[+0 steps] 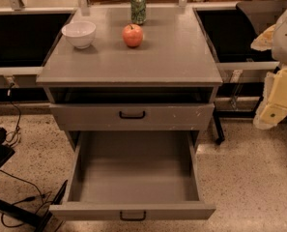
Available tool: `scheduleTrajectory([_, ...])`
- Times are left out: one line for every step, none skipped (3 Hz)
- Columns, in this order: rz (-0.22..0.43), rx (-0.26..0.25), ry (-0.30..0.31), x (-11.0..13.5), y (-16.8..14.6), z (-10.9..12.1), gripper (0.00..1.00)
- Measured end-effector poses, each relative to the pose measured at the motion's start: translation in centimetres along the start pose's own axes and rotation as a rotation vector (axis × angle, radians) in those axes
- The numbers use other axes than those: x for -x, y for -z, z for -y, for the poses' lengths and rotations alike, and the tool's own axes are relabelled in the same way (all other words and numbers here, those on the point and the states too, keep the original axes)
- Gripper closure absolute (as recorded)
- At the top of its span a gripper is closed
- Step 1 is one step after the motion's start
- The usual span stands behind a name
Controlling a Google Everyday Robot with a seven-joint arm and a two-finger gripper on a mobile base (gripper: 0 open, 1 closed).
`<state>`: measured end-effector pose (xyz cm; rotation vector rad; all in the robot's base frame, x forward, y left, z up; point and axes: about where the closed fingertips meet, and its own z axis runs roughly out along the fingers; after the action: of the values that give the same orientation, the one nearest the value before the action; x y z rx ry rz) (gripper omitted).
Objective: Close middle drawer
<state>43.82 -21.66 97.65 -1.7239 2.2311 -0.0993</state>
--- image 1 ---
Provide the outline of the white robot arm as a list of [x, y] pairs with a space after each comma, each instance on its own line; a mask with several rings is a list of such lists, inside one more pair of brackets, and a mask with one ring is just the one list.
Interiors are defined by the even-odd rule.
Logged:
[[250, 47], [259, 51], [270, 49], [273, 59], [280, 64], [277, 73], [267, 72], [263, 100], [253, 119], [256, 128], [268, 130], [276, 127], [287, 116], [287, 10]]

